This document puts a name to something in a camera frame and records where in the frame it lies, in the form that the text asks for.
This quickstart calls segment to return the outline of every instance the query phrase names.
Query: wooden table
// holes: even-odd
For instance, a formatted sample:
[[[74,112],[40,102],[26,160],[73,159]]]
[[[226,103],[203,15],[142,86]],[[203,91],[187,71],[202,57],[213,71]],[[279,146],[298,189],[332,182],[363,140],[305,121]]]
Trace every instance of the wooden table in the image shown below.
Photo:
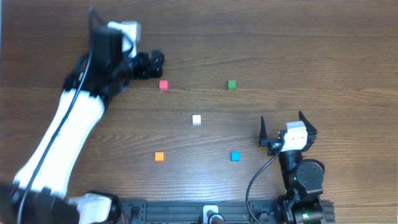
[[[0,178],[11,182],[88,48],[87,11],[142,24],[140,51],[161,49],[163,79],[134,81],[91,132],[69,196],[90,189],[148,200],[244,200],[270,157],[260,148],[298,111],[318,129],[305,153],[326,165],[338,222],[397,221],[398,2],[394,0],[5,0]],[[238,90],[226,90],[236,80]],[[192,126],[201,114],[202,125]],[[154,153],[165,152],[165,162]],[[230,162],[240,151],[241,161]],[[278,162],[251,198],[284,194]]]

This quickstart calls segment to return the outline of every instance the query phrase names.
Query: orange cube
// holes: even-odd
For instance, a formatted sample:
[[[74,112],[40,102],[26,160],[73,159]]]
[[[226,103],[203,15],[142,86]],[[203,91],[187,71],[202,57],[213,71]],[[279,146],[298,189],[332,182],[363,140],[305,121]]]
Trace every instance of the orange cube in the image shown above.
[[[155,152],[155,161],[163,162],[164,161],[164,152]]]

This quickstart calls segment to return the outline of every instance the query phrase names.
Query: wooden surface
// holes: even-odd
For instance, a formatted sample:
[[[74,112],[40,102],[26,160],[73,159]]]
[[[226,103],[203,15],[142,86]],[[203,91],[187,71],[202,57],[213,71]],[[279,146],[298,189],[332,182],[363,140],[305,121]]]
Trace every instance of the wooden surface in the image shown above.
[[[297,0],[5,0],[0,179],[32,155],[63,79],[87,50],[87,10],[138,20],[139,50],[163,50],[164,79],[134,81],[91,132],[69,196],[90,189],[148,200],[243,200],[268,160],[257,146],[298,120],[318,129],[305,153],[326,165],[338,222],[397,221],[398,2]],[[227,91],[227,80],[238,90]],[[192,126],[192,115],[202,126]],[[165,162],[155,162],[155,151]],[[241,162],[230,162],[240,151]],[[251,198],[284,188],[277,162]]]

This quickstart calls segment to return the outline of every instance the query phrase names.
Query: blue cube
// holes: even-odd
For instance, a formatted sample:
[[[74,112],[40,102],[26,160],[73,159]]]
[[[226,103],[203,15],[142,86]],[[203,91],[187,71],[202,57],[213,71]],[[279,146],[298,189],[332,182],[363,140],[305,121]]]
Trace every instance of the blue cube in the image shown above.
[[[240,152],[231,152],[231,161],[239,162],[241,160],[241,153]]]

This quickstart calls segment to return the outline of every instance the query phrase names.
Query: tabletop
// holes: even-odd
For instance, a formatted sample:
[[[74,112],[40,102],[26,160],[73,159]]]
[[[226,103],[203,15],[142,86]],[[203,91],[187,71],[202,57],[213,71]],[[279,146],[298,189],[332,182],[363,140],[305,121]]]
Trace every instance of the tabletop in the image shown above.
[[[134,80],[90,133],[68,196],[244,200],[270,157],[258,147],[302,110],[318,129],[338,222],[397,221],[398,2],[394,0],[5,0],[0,179],[12,182],[47,130],[64,78],[88,49],[88,8],[139,21],[139,51],[165,54],[163,80]],[[228,91],[228,80],[237,90]],[[192,126],[192,115],[201,126]],[[240,162],[230,153],[239,151]],[[155,152],[165,152],[156,162]],[[284,194],[275,161],[250,198]]]

